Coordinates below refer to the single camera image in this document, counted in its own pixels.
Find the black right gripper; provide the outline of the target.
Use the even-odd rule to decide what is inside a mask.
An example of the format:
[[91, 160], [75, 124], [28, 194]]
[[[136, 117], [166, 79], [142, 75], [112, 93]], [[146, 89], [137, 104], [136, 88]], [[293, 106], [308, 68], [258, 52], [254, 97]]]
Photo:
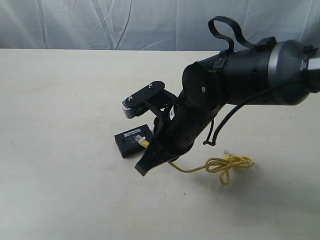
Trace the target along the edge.
[[186, 154], [196, 138], [225, 105], [221, 94], [182, 90], [154, 125], [154, 135], [135, 169], [144, 177], [150, 170]]

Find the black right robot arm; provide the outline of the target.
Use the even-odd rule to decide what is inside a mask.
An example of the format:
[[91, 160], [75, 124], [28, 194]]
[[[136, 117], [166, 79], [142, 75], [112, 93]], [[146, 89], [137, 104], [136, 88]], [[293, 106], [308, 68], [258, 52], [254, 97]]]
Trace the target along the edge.
[[153, 137], [135, 169], [145, 175], [186, 154], [224, 105], [295, 106], [318, 93], [315, 52], [288, 40], [269, 50], [241, 50], [188, 65], [180, 94], [155, 119]]

